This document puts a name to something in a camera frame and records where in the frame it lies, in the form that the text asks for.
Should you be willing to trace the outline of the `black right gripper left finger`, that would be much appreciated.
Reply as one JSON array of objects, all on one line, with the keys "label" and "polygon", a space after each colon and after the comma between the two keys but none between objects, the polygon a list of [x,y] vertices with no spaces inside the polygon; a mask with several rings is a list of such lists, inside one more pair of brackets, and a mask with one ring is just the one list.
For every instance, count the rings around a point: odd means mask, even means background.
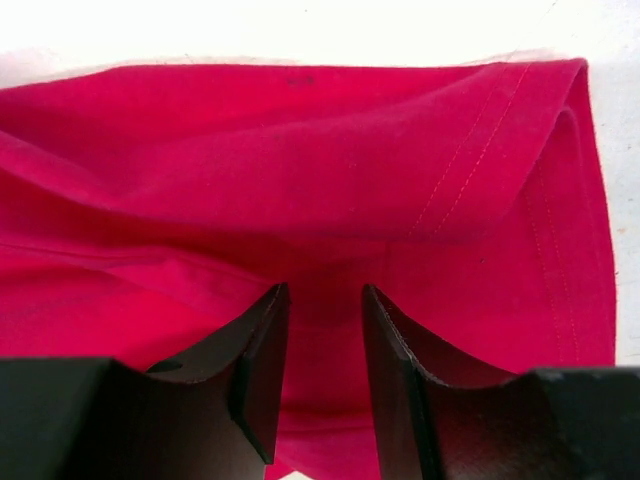
[{"label": "black right gripper left finger", "polygon": [[5,479],[261,479],[275,458],[290,296],[146,371],[106,357],[1,363]]}]

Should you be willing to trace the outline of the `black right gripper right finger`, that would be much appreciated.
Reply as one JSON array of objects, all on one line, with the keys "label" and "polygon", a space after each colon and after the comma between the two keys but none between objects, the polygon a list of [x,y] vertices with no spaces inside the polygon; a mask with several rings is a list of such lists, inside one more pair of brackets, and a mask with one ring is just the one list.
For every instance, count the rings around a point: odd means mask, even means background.
[{"label": "black right gripper right finger", "polygon": [[635,479],[639,371],[513,374],[455,347],[378,288],[362,292],[385,479]]}]

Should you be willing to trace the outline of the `crimson red t-shirt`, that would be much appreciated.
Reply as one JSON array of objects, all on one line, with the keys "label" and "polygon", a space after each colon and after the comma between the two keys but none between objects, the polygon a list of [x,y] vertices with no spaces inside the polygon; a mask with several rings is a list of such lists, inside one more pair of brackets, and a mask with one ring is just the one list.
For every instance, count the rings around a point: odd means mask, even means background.
[{"label": "crimson red t-shirt", "polygon": [[1,352],[145,368],[291,292],[276,474],[375,479],[360,293],[499,368],[609,366],[583,59],[134,66],[1,93]]}]

